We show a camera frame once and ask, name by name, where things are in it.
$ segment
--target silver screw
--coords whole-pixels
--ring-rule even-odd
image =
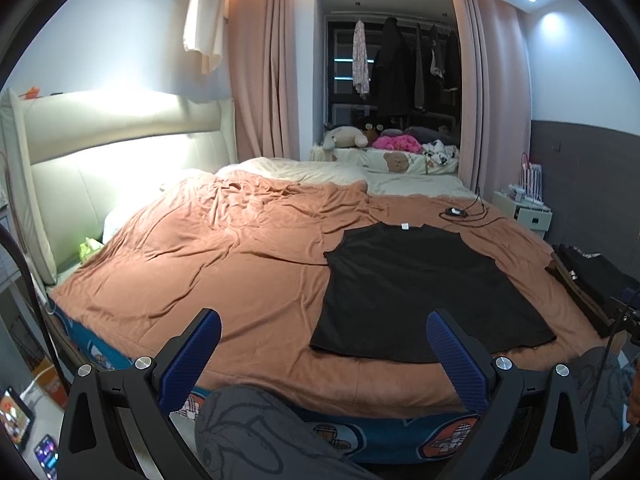
[[[136,360],[136,368],[138,370],[144,370],[151,366],[151,357],[140,357]]]
[[[80,377],[85,377],[89,375],[90,371],[91,371],[91,365],[82,365],[81,367],[78,368],[78,375]]]
[[[506,357],[498,357],[495,360],[495,365],[500,368],[500,370],[510,370],[513,364]]]
[[[569,375],[569,368],[565,365],[556,365],[556,373],[562,377],[567,377],[567,375]]]

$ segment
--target curtain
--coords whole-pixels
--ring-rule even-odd
[[[298,158],[292,0],[229,0],[228,41],[239,159]]]
[[[529,153],[531,84],[515,7],[501,0],[453,0],[462,62],[458,176],[490,200],[518,183]]]
[[[224,51],[225,0],[189,0],[184,49],[202,54],[202,73],[218,68]]]

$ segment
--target upholstered headboard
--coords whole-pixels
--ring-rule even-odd
[[[85,237],[180,170],[237,162],[232,99],[197,104],[152,91],[0,98],[0,132],[19,235],[42,281],[77,258]]]

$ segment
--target stack of folded clothes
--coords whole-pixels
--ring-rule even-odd
[[[640,282],[618,270],[601,254],[584,254],[564,245],[553,247],[546,270],[564,285],[598,334],[609,336],[617,317],[609,298],[625,303],[624,291],[636,290]]]

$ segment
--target pink plush toy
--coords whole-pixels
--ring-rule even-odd
[[[379,150],[393,150],[395,152],[411,152],[420,153],[422,146],[415,137],[409,135],[400,135],[397,137],[379,137],[373,147]]]

